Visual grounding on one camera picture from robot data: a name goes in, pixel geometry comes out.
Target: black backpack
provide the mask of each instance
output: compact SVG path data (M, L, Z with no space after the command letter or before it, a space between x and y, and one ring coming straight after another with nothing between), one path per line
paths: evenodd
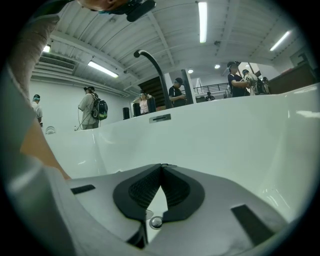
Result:
M93 109L91 111L91 115L94 119L104 120L108 117L108 105L107 103L96 97L94 94L91 94L94 99Z

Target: white bathtub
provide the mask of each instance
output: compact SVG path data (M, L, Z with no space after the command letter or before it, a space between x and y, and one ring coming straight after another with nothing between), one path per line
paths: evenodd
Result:
M290 222L318 183L319 95L315 84L221 99L46 139L74 179L168 163L233 180ZM171 120L149 123L165 114Z

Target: air vent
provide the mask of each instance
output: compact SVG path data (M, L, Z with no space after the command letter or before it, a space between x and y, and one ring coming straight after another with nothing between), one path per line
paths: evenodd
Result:
M67 63L62 60L58 60L58 59L54 59L54 58L43 57L43 56L40 57L39 63L47 63L47 64L67 68L70 70L74 70L74 68L75 68L74 64Z
M41 56L39 62L35 67L41 70L55 71L72 75L76 67L76 64L70 62L70 60L66 62L52 57Z

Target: white t-shirt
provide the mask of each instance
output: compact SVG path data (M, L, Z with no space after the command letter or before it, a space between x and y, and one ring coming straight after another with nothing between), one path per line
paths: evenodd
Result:
M42 118L42 107L35 101L31 103L31 106L36 114L36 118Z
M145 100L140 100L140 113L144 114L144 113L148 113L149 112L149 108L148 108L148 101Z
M80 102L78 108L83 111L82 125L92 125L97 121L91 115L91 111L94 108L94 102L95 99L90 93L86 94Z

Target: ceiling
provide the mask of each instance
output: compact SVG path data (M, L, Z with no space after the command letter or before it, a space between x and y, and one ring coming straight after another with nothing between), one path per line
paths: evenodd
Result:
M296 25L271 1L206 0L207 41L200 43L195 0L155 1L156 8L133 23L125 15L97 14L76 1L69 3L50 36L51 50L46 56L73 63L68 76L92 81L112 92L126 92L119 94L125 97L138 93L137 85L157 76L145 57L134 57L138 49L151 53L164 73L193 69L191 78L196 78L222 75L226 63L234 60L272 65L287 48L298 47L302 38ZM275 51L269 51L292 29ZM90 61L119 77L88 66ZM221 68L214 69L216 64Z

